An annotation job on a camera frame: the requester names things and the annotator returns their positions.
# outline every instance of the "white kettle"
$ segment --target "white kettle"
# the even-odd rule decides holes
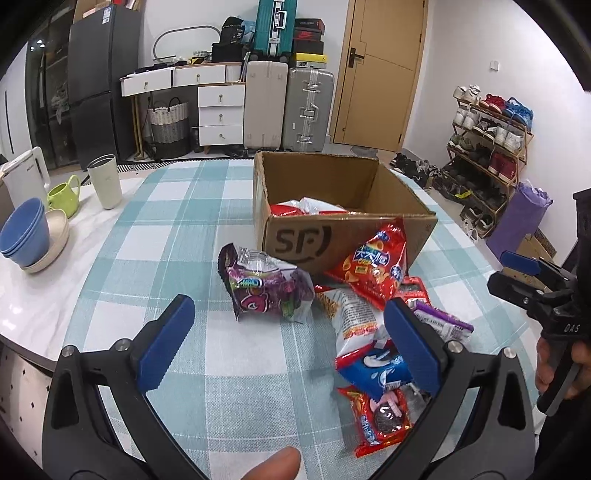
[[[39,147],[28,150],[4,164],[0,170],[14,208],[37,197],[47,207],[47,192],[51,185],[45,158]]]

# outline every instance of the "blue bowl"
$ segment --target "blue bowl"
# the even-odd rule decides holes
[[[13,250],[11,254],[4,256],[20,267],[28,267],[42,259],[48,250],[49,226],[47,225],[46,216],[41,215],[40,221],[33,226],[20,247]]]
[[[33,227],[41,220],[43,203],[38,198],[28,199],[12,212],[0,231],[0,253],[10,255],[25,241]]]

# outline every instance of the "plaid tablecloth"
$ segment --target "plaid tablecloth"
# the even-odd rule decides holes
[[[405,181],[439,218],[410,273],[423,279],[435,306],[474,325],[472,351],[517,350],[533,398],[535,339],[524,317],[488,294],[492,267],[427,193]],[[348,402],[335,392],[345,382],[333,367],[330,321],[315,304],[304,325],[264,317],[238,323],[216,271],[217,254],[229,242],[255,246],[252,160],[182,162],[155,171],[100,250],[65,344],[109,348],[133,338],[176,294],[189,295],[195,324],[148,398],[199,468],[212,479],[238,479],[293,445],[303,454],[298,479],[368,478],[391,451],[362,459],[352,453],[358,433]],[[139,456],[109,391],[102,394],[123,446]],[[450,442],[466,415],[467,406]]]

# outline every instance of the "silver suitcase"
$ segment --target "silver suitcase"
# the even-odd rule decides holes
[[[290,69],[281,142],[284,150],[322,151],[334,88],[335,76],[330,72]]]
[[[246,66],[244,146],[279,148],[283,130],[287,64],[251,61]]]

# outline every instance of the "marble countertop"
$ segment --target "marble countertop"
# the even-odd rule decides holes
[[[66,247],[45,270],[27,274],[0,256],[0,341],[19,347],[24,357],[32,353],[29,359],[35,363],[37,356],[57,361],[86,276],[142,177],[121,180],[124,199],[112,210],[102,208],[92,185],[82,187]]]

